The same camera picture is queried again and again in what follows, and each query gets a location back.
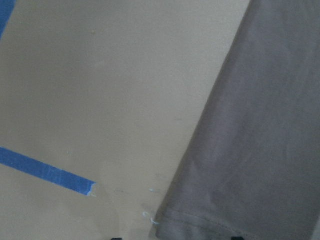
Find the beige wall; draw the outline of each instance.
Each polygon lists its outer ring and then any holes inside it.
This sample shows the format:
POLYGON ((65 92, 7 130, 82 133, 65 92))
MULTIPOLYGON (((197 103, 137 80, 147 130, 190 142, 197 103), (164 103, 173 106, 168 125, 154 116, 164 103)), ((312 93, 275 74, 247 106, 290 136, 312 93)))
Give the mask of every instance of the beige wall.
POLYGON ((0 146, 98 184, 86 197, 0 165, 0 239, 153 239, 248 3, 20 0, 0 42, 0 146))

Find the gray fabric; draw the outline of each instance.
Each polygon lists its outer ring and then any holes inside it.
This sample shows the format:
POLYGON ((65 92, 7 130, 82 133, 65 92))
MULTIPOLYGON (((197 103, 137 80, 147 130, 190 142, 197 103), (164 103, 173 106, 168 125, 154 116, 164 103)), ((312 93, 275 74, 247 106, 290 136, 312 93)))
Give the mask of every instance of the gray fabric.
POLYGON ((253 0, 158 212, 164 240, 309 240, 320 213, 320 2, 253 0))

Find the stitching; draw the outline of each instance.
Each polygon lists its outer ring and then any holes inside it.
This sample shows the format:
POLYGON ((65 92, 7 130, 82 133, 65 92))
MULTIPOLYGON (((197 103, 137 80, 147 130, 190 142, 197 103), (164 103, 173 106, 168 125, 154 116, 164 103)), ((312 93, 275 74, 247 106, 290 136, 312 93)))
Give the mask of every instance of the stitching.
POLYGON ((210 228, 206 228, 206 227, 203 227, 203 226, 193 225, 193 224, 190 223, 190 222, 177 220, 177 219, 174 219, 174 218, 172 218, 172 217, 165 216, 164 214, 162 214, 162 215, 163 215, 164 218, 173 220, 173 221, 175 221, 175 222, 177 222, 177 223, 182 223, 182 224, 185 224, 185 225, 190 225, 190 226, 195 227, 195 228, 207 230, 208 232, 211 232, 211 233, 215 234, 216 237, 219 238, 218 240, 221 240, 222 237, 227 237, 227 236, 224 236, 224 235, 222 235, 222 234, 220 234, 220 233, 218 233, 218 232, 216 232, 216 231, 214 231, 214 230, 212 230, 212 229, 210 229, 210 228))
POLYGON ((167 208, 170 209, 170 210, 173 211, 173 212, 177 212, 177 213, 181 213, 181 214, 186 214, 186 215, 190 215, 190 216, 196 217, 196 218, 198 218, 198 219, 205 220, 205 221, 207 221, 207 222, 209 222, 209 223, 211 223, 211 224, 217 225, 217 226, 219 226, 219 227, 221 227, 221 228, 223 228, 223 229, 226 229, 226 230, 229 230, 229 231, 233 231, 233 232, 235 232, 235 233, 237 233, 237 234, 241 234, 241 235, 243 235, 243 236, 250 237, 250 238, 252 238, 253 240, 260 240, 260 239, 257 238, 256 236, 253 236, 253 235, 251 235, 251 234, 247 234, 247 233, 241 232, 240 230, 235 229, 235 228, 231 228, 231 227, 225 226, 225 225, 223 225, 223 224, 221 224, 221 223, 219 223, 219 222, 215 222, 215 221, 212 221, 212 220, 209 220, 209 219, 206 219, 206 218, 202 218, 202 217, 199 217, 199 216, 194 215, 194 214, 189 213, 189 212, 179 211, 179 210, 173 209, 173 208, 170 207, 170 206, 167 206, 167 208))

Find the gray cloth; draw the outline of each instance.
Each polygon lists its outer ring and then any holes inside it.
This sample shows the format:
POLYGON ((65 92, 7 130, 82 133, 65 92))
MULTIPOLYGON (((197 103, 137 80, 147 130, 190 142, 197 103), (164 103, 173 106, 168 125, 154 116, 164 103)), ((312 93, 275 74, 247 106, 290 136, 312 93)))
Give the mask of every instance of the gray cloth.
POLYGON ((163 240, 310 240, 320 1, 253 0, 158 211, 163 240))

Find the blue tape strip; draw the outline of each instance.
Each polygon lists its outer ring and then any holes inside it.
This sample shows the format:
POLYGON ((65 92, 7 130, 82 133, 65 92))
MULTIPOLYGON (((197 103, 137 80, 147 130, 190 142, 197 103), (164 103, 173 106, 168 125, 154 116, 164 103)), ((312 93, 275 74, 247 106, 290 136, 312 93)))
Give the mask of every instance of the blue tape strip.
POLYGON ((54 166, 34 160, 19 153, 0 147, 0 164, 19 170, 26 174, 76 191, 83 195, 90 195, 94 181, 77 176, 54 166))
POLYGON ((0 0, 0 39, 15 8, 16 0, 0 0))

